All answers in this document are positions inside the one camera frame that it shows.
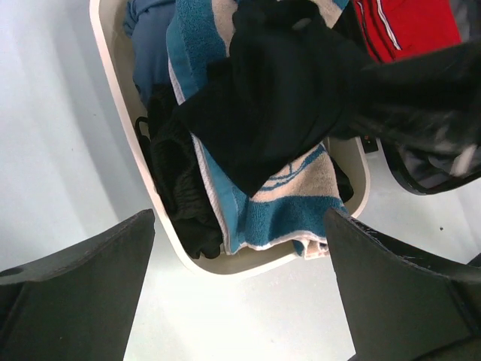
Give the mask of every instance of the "white plastic basket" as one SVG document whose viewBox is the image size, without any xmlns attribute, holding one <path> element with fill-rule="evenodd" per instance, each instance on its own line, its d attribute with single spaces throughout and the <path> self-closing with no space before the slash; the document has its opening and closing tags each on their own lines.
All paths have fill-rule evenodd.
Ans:
<svg viewBox="0 0 481 361">
<path fill-rule="evenodd" d="M 132 149 L 135 162 L 157 214 L 182 263 L 198 275 L 245 278 L 276 268 L 297 258 L 290 242 L 264 251 L 243 249 L 235 256 L 222 254 L 216 259 L 203 257 L 191 259 L 183 250 L 156 192 L 135 136 L 133 124 L 139 116 L 146 114 L 146 110 L 132 81 L 134 51 L 130 39 L 122 29 L 125 10 L 126 0 L 91 0 L 90 20 L 113 100 L 126 132 L 127 142 Z M 368 201 L 371 183 L 361 142 L 359 139 L 350 141 L 330 139 L 326 141 L 326 147 L 351 181 L 354 196 L 346 203 L 346 207 L 351 215 L 357 217 Z"/>
</svg>

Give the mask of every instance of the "laundry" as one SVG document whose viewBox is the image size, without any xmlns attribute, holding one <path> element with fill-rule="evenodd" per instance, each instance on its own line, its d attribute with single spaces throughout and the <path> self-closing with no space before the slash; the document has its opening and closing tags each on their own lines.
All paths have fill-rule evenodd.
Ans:
<svg viewBox="0 0 481 361">
<path fill-rule="evenodd" d="M 443 185 L 451 183 L 452 165 L 455 156 L 440 156 L 420 150 L 412 150 L 404 146 L 396 147 L 403 166 L 406 168 L 412 183 L 419 184 L 426 190 L 443 191 Z M 468 174 L 481 172 L 481 149 L 475 152 L 470 162 Z"/>
<path fill-rule="evenodd" d="M 334 2 L 330 5 L 338 9 Z M 207 65 L 227 57 L 236 9 L 237 3 L 229 0 L 177 0 L 167 45 L 179 103 L 209 86 Z M 211 78 L 222 77 L 222 71 L 220 75 L 213 73 Z M 334 167 L 321 144 L 285 165 L 250 199 L 225 175 L 199 139 L 193 138 L 207 194 L 227 235 L 227 254 L 242 247 L 267 249 L 291 240 L 305 258 L 328 254 L 322 215 L 329 208 L 343 209 L 343 203 Z"/>
<path fill-rule="evenodd" d="M 354 189 L 346 173 L 340 168 L 337 162 L 331 157 L 334 173 L 336 174 L 337 189 L 340 199 L 346 203 L 354 196 Z"/>
<path fill-rule="evenodd" d="M 124 32 L 135 53 L 134 83 L 148 105 L 154 84 L 169 83 L 165 33 L 175 11 L 175 0 L 129 0 Z"/>
<path fill-rule="evenodd" d="M 481 4 L 476 0 L 450 0 L 452 12 L 463 41 L 479 37 Z M 481 175 L 481 148 L 472 155 L 463 177 L 453 177 L 458 154 L 434 154 L 401 144 L 384 144 L 389 167 L 396 179 L 410 191 L 436 194 L 455 189 Z"/>
<path fill-rule="evenodd" d="M 170 84 L 153 88 L 148 118 L 139 118 L 147 123 L 152 141 L 141 135 L 141 146 L 184 250 L 195 259 L 201 253 L 212 259 L 220 255 L 222 233 L 202 183 L 192 138 L 171 117 L 176 106 Z"/>
<path fill-rule="evenodd" d="M 303 29 L 292 29 L 305 19 Z M 307 0 L 243 1 L 233 23 L 230 58 L 207 66 L 208 84 L 176 116 L 252 197 L 351 120 L 364 93 L 358 73 L 371 60 Z"/>
<path fill-rule="evenodd" d="M 349 3 L 349 0 L 311 0 L 314 2 L 318 8 L 319 13 L 324 19 L 326 25 L 332 28 L 340 15 L 342 14 L 344 8 Z"/>
<path fill-rule="evenodd" d="M 426 152 L 459 155 L 481 144 L 481 41 L 369 65 L 369 102 L 349 124 L 360 134 Z"/>
<path fill-rule="evenodd" d="M 354 0 L 368 50 L 379 62 L 430 53 L 461 41 L 449 0 Z"/>
</svg>

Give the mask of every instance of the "white stripe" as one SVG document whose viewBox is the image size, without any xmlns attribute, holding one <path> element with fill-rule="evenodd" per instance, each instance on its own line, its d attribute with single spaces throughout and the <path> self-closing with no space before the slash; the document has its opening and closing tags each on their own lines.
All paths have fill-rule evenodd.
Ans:
<svg viewBox="0 0 481 361">
<path fill-rule="evenodd" d="M 361 14 L 364 16 L 364 8 L 362 7 L 361 2 L 356 2 L 357 5 L 359 5 L 359 8 L 361 9 Z"/>
<path fill-rule="evenodd" d="M 379 14 L 381 20 L 383 21 L 384 26 L 386 27 L 388 36 L 391 39 L 392 43 L 394 44 L 395 48 L 398 50 L 401 50 L 401 46 L 399 45 L 398 40 L 396 39 L 396 36 L 394 35 L 394 32 L 392 31 L 391 26 L 389 25 L 389 22 L 386 19 L 386 15 L 384 14 L 383 6 L 381 5 L 381 0 L 377 0 L 377 13 Z"/>
</svg>

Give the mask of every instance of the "blue clothing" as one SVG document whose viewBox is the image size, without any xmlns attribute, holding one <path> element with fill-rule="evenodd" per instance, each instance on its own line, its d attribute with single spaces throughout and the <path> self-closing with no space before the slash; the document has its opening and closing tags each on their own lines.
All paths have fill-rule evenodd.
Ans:
<svg viewBox="0 0 481 361">
<path fill-rule="evenodd" d="M 147 107 L 154 84 L 168 84 L 165 33 L 174 17 L 175 0 L 129 0 L 123 29 L 135 52 L 134 83 Z"/>
</svg>

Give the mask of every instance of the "towel print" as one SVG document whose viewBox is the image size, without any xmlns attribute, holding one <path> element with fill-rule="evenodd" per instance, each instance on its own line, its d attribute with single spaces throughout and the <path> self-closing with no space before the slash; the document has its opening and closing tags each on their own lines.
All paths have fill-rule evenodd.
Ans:
<svg viewBox="0 0 481 361">
<path fill-rule="evenodd" d="M 315 0 L 333 26 L 347 0 Z M 233 0 L 177 0 L 168 28 L 169 72 L 177 100 L 184 102 L 207 83 L 206 67 L 228 56 L 234 34 Z M 210 203 L 224 235 L 225 252 L 265 250 L 294 241 L 306 258 L 328 255 L 322 222 L 329 208 L 343 209 L 334 167 L 322 144 L 273 175 L 251 199 L 242 193 L 194 136 Z"/>
</svg>

